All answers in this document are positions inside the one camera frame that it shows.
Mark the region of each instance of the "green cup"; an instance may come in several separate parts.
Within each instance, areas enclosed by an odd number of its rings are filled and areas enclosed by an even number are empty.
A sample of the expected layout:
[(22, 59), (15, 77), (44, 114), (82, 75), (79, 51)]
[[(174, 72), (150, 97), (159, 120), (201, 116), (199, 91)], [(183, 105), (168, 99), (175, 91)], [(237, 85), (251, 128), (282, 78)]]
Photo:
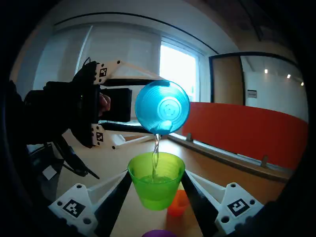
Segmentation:
[(171, 205), (185, 170), (183, 161), (172, 154), (159, 152), (154, 182), (152, 152), (134, 157), (128, 164), (136, 192), (144, 207), (160, 211)]

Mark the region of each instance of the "blue bowl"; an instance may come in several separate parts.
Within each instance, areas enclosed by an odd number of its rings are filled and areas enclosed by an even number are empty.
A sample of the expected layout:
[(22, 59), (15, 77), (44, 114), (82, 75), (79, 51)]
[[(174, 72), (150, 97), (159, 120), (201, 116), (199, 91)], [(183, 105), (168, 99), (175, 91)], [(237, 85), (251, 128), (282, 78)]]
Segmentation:
[(153, 134), (177, 131), (186, 122), (190, 101), (186, 92), (167, 80), (153, 81), (138, 94), (135, 112), (140, 124)]

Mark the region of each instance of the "hand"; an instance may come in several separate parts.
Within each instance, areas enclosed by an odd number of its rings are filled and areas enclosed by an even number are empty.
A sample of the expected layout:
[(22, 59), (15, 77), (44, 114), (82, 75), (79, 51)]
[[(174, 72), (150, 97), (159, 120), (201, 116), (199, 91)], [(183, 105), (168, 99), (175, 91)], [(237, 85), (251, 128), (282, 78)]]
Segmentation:
[(102, 116), (103, 112), (110, 110), (111, 99), (110, 97), (100, 93), (99, 102), (100, 102), (100, 109), (99, 109), (99, 117), (100, 117)]

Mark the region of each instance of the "orange partition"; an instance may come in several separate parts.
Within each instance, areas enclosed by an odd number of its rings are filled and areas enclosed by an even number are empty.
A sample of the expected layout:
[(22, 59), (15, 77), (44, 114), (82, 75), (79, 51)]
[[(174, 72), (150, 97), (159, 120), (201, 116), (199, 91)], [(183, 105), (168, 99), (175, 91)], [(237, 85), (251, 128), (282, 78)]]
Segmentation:
[(307, 122), (268, 109), (191, 102), (183, 135), (257, 160), (295, 169), (307, 144)]

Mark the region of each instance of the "purple cup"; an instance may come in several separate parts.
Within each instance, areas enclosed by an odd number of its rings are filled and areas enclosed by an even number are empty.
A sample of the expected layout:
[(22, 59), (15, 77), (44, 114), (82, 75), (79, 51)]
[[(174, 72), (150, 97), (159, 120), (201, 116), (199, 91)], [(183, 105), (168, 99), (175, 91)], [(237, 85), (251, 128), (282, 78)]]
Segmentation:
[(155, 229), (146, 232), (142, 237), (176, 237), (176, 235), (168, 230)]

